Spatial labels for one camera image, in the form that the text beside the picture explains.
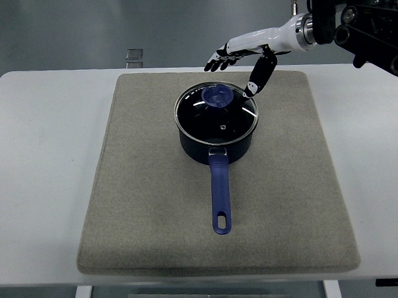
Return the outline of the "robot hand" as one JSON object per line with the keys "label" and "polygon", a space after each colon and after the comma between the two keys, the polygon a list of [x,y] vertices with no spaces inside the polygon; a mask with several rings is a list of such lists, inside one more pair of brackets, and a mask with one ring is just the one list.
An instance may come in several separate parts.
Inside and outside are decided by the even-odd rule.
{"label": "robot hand", "polygon": [[277,56],[292,51],[307,51],[316,45],[310,15],[294,15],[277,28],[264,28],[228,40],[216,50],[205,65],[205,71],[215,72],[234,65],[250,55],[259,55],[244,90],[250,99],[260,93],[277,66]]}

